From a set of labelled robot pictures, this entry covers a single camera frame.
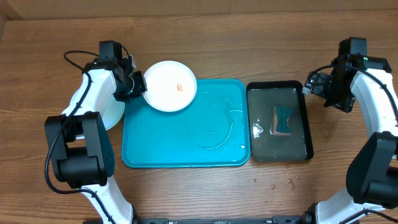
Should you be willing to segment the white plate with red stain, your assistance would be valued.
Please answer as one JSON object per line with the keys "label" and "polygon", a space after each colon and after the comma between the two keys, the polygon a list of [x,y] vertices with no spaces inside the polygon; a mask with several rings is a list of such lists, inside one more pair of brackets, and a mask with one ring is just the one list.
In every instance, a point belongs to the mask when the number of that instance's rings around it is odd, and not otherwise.
{"label": "white plate with red stain", "polygon": [[146,70],[144,79],[147,91],[143,97],[159,111],[180,111],[194,100],[197,93],[196,76],[180,62],[158,62]]}

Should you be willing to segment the light blue plate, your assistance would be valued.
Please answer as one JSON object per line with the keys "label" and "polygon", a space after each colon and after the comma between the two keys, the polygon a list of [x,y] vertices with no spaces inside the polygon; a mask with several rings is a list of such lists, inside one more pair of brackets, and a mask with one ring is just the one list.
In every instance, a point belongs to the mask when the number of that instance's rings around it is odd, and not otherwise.
{"label": "light blue plate", "polygon": [[124,114],[125,103],[117,101],[109,90],[90,88],[75,116],[99,112],[106,130],[114,127]]}

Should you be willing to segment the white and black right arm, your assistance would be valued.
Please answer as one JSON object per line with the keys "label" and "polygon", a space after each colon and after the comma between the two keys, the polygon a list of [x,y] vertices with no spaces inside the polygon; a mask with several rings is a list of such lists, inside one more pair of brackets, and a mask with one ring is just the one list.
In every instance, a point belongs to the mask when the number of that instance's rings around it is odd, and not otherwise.
{"label": "white and black right arm", "polygon": [[303,213],[301,223],[358,223],[375,214],[397,222],[383,213],[397,207],[397,96],[392,69],[384,58],[350,55],[334,59],[311,71],[303,94],[313,93],[337,105],[344,96],[358,101],[368,132],[368,140],[349,165],[343,190],[328,200],[314,203]]}

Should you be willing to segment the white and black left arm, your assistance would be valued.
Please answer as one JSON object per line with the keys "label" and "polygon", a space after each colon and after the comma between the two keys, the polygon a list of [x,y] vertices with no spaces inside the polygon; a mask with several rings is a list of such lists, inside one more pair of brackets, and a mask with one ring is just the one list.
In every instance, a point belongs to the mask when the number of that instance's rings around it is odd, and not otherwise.
{"label": "white and black left arm", "polygon": [[102,223],[140,222],[114,179],[114,151],[107,134],[122,118],[125,104],[145,90],[142,73],[135,68],[132,55],[96,55],[81,69],[82,83],[69,106],[44,124],[48,187],[58,194],[83,194]]}

